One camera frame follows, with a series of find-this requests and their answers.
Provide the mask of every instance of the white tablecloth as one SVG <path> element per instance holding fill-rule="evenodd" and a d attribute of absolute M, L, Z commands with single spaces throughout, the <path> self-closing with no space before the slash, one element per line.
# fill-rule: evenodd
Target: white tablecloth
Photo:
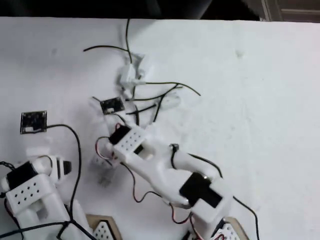
<path fill-rule="evenodd" d="M 64 129 L 19 135 L 21 112 L 47 110 L 48 124 L 69 124 L 80 136 L 84 168 L 76 198 L 85 212 L 113 216 L 125 240 L 176 240 L 186 226 L 175 225 L 155 196 L 135 203 L 124 168 L 108 187 L 88 170 L 94 140 L 106 134 L 90 97 L 118 95 L 115 82 L 128 56 L 83 49 L 125 47 L 125 27 L 125 19 L 0 18 L 0 159 L 23 161 L 26 150 L 62 155 L 73 163 L 61 187 L 70 194 L 74 137 Z M 262 240 L 320 234 L 319 43 L 314 23 L 137 19 L 129 26 L 131 51 L 154 59 L 150 81 L 182 82 L 202 94 L 179 91 L 182 105 L 159 114 L 161 137 L 221 167 L 234 194 L 256 211 Z M 141 86 L 137 96 L 167 88 Z M 150 116 L 141 114 L 143 125 Z M 138 196 L 149 189 L 137 179 Z M 16 228 L 2 207 L 0 215 L 1 233 Z M 177 218 L 186 215 L 179 210 Z M 230 215 L 256 239 L 249 211 L 235 202 Z"/>

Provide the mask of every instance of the white plastic piece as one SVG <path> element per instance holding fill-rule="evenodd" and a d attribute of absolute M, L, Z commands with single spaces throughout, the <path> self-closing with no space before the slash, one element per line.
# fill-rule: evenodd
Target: white plastic piece
<path fill-rule="evenodd" d="M 161 102 L 161 109 L 168 110 L 179 106 L 181 98 L 176 92 L 168 93 Z"/>
<path fill-rule="evenodd" d="M 48 157 L 37 157 L 35 159 L 30 160 L 33 169 L 38 174 L 46 174 L 50 175 L 52 168 L 51 168 L 51 160 Z"/>
<path fill-rule="evenodd" d="M 229 214 L 233 195 L 230 188 L 222 178 L 214 180 L 210 184 L 210 189 L 216 192 L 221 200 L 216 207 L 212 207 L 203 199 L 199 199 L 192 207 L 195 229 L 204 239 L 210 239 L 213 229 L 225 216 Z"/>
<path fill-rule="evenodd" d="M 120 84 L 129 89 L 132 85 L 132 80 L 136 78 L 136 70 L 132 64 L 125 65 L 121 70 Z"/>
<path fill-rule="evenodd" d="M 51 168 L 51 160 L 48 157 L 40 157 L 35 158 L 30 161 L 32 168 L 35 170 L 38 174 L 46 174 L 49 175 L 52 172 Z M 10 191 L 10 186 L 7 180 L 7 176 L 5 176 L 1 180 L 1 186 L 4 192 Z"/>
<path fill-rule="evenodd" d="M 140 145 L 143 147 L 142 152 L 135 154 L 134 151 Z M 168 179 L 167 170 L 172 169 L 172 148 L 169 143 L 159 141 L 135 125 L 113 146 L 113 150 L 120 161 L 150 183 L 163 198 L 176 206 L 189 205 L 188 200 L 181 196 L 176 188 L 172 188 L 172 179 Z M 195 160 L 181 150 L 174 156 L 174 165 L 180 170 L 201 173 L 211 180 L 219 177 L 215 168 L 208 167 L 207 163 Z"/>
<path fill-rule="evenodd" d="M 150 73 L 152 72 L 154 66 L 153 66 L 153 61 L 148 55 L 144 55 L 142 57 L 142 60 L 138 66 L 138 76 L 143 79 L 147 75 L 150 77 Z"/>
<path fill-rule="evenodd" d="M 220 234 L 223 234 L 224 239 L 226 240 L 240 240 L 240 237 L 230 223 L 224 224 L 223 227 L 219 229 L 210 240 L 216 239 Z"/>
<path fill-rule="evenodd" d="M 115 240 L 111 234 L 111 229 L 105 221 L 101 221 L 93 232 L 97 240 Z"/>
<path fill-rule="evenodd" d="M 7 177 L 4 177 L 1 179 L 1 187 L 3 189 L 3 191 L 6 193 L 8 191 L 10 191 L 10 187 L 9 187 L 9 183 L 7 180 Z"/>
<path fill-rule="evenodd" d="M 55 185 L 51 178 L 45 174 L 39 174 L 7 192 L 6 197 L 21 228 L 70 220 Z M 49 236 L 56 236 L 61 227 L 61 225 L 54 225 L 38 228 L 26 231 L 23 235 L 26 240 L 46 240 L 49 239 Z M 86 239 L 84 234 L 73 224 L 65 229 L 61 238 Z"/>

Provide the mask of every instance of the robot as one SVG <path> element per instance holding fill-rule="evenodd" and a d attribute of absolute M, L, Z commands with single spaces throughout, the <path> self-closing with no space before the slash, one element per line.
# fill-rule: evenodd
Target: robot
<path fill-rule="evenodd" d="M 125 165 L 144 178 L 167 204 L 190 209 L 190 232 L 195 239 L 220 240 L 227 234 L 222 222 L 228 216 L 233 194 L 214 165 L 197 160 L 179 150 L 176 144 L 160 141 L 148 128 L 143 129 L 135 124 L 120 125 L 109 137 L 106 148 L 112 152 L 114 164 Z M 168 173 L 179 170 L 188 171 L 189 174 L 179 188 L 173 188 L 171 181 L 174 179 L 170 179 Z M 70 171 L 70 162 L 45 155 L 29 160 L 2 179 L 1 185 L 6 191 L 12 214 L 21 228 L 70 220 L 68 207 L 64 205 L 55 186 Z M 83 229 L 93 233 L 76 200 L 73 215 Z M 23 234 L 26 240 L 49 240 L 57 239 L 60 230 L 60 225 L 52 225 Z M 235 230 L 235 233 L 239 240 L 249 239 L 244 231 L 239 233 Z M 81 240 L 88 239 L 88 236 L 75 225 L 69 224 L 60 239 Z"/>

